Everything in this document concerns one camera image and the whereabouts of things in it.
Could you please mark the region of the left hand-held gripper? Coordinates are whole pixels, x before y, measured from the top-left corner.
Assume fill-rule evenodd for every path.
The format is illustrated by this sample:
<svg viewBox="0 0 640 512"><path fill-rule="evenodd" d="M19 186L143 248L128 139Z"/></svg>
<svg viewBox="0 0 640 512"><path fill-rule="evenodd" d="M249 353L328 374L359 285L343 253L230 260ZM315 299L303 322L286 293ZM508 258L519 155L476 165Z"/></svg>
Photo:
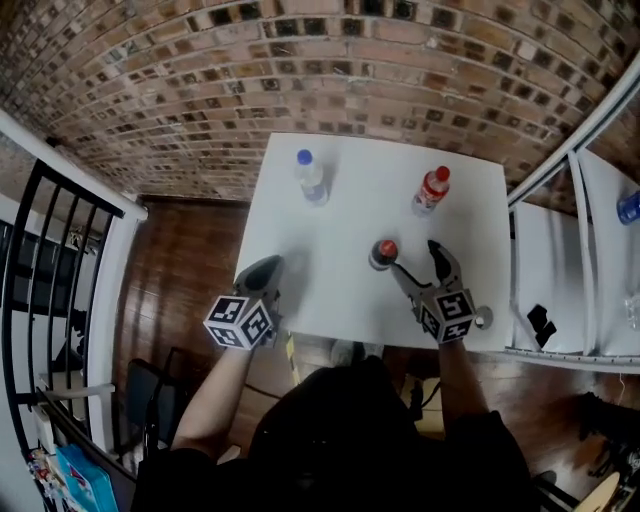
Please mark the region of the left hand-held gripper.
<svg viewBox="0 0 640 512"><path fill-rule="evenodd" d="M283 269L284 258L272 255L240 272L233 283L235 295L220 295L203 321L216 344L239 350L275 345L281 320L277 289Z"/></svg>

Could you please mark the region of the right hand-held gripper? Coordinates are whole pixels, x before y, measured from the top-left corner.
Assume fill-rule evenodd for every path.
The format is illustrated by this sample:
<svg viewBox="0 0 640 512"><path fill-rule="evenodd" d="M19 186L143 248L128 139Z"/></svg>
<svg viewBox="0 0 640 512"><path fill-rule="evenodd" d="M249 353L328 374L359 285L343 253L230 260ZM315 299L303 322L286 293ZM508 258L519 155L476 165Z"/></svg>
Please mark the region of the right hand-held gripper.
<svg viewBox="0 0 640 512"><path fill-rule="evenodd" d="M418 282L402 265L391 264L391 273L410 299L412 311L422 330L437 344L464 338L475 318L470 292L462 284L457 259L440 243L428 240L440 286Z"/></svg>

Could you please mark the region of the dark bottle with red cap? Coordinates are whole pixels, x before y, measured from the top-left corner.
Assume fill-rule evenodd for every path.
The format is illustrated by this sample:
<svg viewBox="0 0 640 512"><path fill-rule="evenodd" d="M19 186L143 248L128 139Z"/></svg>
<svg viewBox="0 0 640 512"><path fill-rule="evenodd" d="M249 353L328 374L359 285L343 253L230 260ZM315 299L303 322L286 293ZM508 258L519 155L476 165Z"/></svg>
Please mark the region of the dark bottle with red cap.
<svg viewBox="0 0 640 512"><path fill-rule="evenodd" d="M391 239L377 241L369 252L369 265L376 271L389 269L398 257L397 244Z"/></svg>

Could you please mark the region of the clear bottle with red cap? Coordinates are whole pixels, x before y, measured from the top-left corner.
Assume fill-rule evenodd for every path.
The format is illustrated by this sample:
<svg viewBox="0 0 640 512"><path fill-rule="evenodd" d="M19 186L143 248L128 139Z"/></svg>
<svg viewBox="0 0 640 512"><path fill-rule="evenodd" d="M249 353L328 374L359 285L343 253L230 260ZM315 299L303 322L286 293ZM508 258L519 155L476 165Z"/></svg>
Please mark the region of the clear bottle with red cap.
<svg viewBox="0 0 640 512"><path fill-rule="evenodd" d="M439 166L427 172L413 197L412 210L417 216L429 215L447 195L450 188L450 169Z"/></svg>

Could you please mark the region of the clear bottle with blue cap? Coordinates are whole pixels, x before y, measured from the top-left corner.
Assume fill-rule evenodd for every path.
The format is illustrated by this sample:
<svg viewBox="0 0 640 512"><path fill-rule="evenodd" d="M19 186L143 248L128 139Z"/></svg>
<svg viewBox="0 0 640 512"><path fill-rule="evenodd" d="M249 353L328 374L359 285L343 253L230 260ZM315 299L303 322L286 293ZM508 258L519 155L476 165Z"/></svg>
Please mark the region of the clear bottle with blue cap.
<svg viewBox="0 0 640 512"><path fill-rule="evenodd" d="M329 198L328 185L322 162L308 149L296 154L295 176L305 200L323 206Z"/></svg>

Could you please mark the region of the person's left forearm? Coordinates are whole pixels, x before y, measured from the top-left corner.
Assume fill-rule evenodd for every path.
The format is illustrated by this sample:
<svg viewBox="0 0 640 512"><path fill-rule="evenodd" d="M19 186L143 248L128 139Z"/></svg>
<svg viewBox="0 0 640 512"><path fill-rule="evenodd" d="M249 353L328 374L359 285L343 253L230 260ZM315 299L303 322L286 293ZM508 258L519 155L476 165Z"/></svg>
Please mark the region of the person's left forearm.
<svg viewBox="0 0 640 512"><path fill-rule="evenodd" d="M226 349L186 407L172 450L193 449L217 459L234 420L254 352Z"/></svg>

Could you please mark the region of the person's right forearm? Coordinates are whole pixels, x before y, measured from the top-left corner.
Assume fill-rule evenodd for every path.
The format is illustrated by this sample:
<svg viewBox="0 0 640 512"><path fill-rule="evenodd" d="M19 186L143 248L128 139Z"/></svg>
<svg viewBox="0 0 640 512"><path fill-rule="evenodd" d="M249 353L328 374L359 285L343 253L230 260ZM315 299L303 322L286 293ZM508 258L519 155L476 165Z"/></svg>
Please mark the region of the person's right forearm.
<svg viewBox="0 0 640 512"><path fill-rule="evenodd" d="M462 339L441 344L438 357L444 429L449 436L461 418L486 414L489 407Z"/></svg>

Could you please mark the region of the blue plastic package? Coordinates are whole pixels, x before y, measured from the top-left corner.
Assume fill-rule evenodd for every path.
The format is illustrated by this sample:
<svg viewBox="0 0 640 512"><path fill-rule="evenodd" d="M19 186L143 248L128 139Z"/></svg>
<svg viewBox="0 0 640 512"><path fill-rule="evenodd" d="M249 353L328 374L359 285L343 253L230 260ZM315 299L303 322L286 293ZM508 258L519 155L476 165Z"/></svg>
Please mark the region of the blue plastic package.
<svg viewBox="0 0 640 512"><path fill-rule="evenodd" d="M86 512L119 512L109 475L76 445L56 448L68 491Z"/></svg>

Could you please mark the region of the white table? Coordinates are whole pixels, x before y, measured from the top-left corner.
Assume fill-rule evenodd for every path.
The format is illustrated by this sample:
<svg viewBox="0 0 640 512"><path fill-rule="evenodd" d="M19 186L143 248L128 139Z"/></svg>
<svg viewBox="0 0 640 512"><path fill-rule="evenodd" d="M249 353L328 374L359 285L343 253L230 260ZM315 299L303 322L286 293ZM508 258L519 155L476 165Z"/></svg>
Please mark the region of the white table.
<svg viewBox="0 0 640 512"><path fill-rule="evenodd" d="M329 198L308 203L295 176L296 154L323 164ZM412 200L424 175L450 169L447 195L427 216ZM511 339L511 242L503 168L440 150L373 139L274 133L269 137L237 266L273 254L284 258L279 311L284 329L330 339L431 348L408 297L369 252L381 239L399 248L399 262L418 281L435 280L428 240L460 263L476 306L493 323L472 328L469 350L500 351Z"/></svg>

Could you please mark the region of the yellow black striped tape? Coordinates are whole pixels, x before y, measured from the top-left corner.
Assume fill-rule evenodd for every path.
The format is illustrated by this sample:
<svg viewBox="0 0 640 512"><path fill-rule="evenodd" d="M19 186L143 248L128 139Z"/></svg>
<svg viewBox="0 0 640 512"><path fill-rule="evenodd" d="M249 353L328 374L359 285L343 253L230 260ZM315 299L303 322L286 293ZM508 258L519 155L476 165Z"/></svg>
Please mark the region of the yellow black striped tape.
<svg viewBox="0 0 640 512"><path fill-rule="evenodd" d="M287 340L285 344L286 355L290 365L292 379L295 386L298 386L301 383L301 378L299 374L299 370L295 360L295 339L291 332L287 335Z"/></svg>

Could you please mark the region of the small black block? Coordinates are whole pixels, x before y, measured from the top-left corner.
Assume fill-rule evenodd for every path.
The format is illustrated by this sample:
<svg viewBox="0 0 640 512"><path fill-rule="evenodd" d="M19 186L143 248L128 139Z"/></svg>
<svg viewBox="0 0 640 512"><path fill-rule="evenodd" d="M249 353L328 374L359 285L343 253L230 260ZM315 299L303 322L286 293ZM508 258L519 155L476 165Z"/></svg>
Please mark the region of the small black block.
<svg viewBox="0 0 640 512"><path fill-rule="evenodd" d="M543 349L557 332L555 324L547 318L547 309L540 304L536 304L527 313L527 319L533 328L538 346Z"/></svg>

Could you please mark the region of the white metal shelf rack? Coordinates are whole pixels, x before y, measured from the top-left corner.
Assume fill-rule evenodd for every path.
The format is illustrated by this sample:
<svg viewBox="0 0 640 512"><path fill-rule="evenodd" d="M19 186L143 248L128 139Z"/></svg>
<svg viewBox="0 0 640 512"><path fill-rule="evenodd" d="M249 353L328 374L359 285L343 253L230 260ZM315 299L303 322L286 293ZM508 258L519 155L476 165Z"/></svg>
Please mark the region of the white metal shelf rack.
<svg viewBox="0 0 640 512"><path fill-rule="evenodd" d="M640 221L617 202L639 184L590 151L640 100L640 50L595 110L508 196L513 334L502 352L520 363L640 375L640 331L624 299L640 293ZM527 313L547 309L557 332L541 349Z"/></svg>

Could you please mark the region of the black folding chair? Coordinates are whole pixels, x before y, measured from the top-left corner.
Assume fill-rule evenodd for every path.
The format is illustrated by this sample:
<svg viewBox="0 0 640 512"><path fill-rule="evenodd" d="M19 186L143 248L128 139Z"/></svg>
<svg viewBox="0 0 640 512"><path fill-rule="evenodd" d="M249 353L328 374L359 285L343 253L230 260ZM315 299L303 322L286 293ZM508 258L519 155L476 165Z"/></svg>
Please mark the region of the black folding chair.
<svg viewBox="0 0 640 512"><path fill-rule="evenodd" d="M188 402L184 383L171 375L172 347L162 367L136 358L129 362L125 387L125 416L141 431L143 456L170 446Z"/></svg>

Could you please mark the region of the person's black clothing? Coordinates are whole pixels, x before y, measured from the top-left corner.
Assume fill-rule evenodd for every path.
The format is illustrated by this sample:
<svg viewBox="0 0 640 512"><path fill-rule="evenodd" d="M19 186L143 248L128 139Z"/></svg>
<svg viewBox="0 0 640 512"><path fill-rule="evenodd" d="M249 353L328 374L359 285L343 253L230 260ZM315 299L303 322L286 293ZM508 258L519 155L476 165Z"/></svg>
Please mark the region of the person's black clothing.
<svg viewBox="0 0 640 512"><path fill-rule="evenodd" d="M139 468L132 512L536 512L525 459L497 412L422 437L384 364L324 368L262 418L224 464L163 450Z"/></svg>

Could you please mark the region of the blue label plastic bottle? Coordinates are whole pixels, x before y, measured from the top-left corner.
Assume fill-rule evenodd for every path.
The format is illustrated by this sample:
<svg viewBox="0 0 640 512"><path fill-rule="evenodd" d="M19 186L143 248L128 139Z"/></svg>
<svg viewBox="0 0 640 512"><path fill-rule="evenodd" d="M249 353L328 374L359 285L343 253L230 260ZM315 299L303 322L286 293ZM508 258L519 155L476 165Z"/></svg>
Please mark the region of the blue label plastic bottle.
<svg viewBox="0 0 640 512"><path fill-rule="evenodd" d="M616 212L623 225L640 220L640 190L620 199L616 204Z"/></svg>

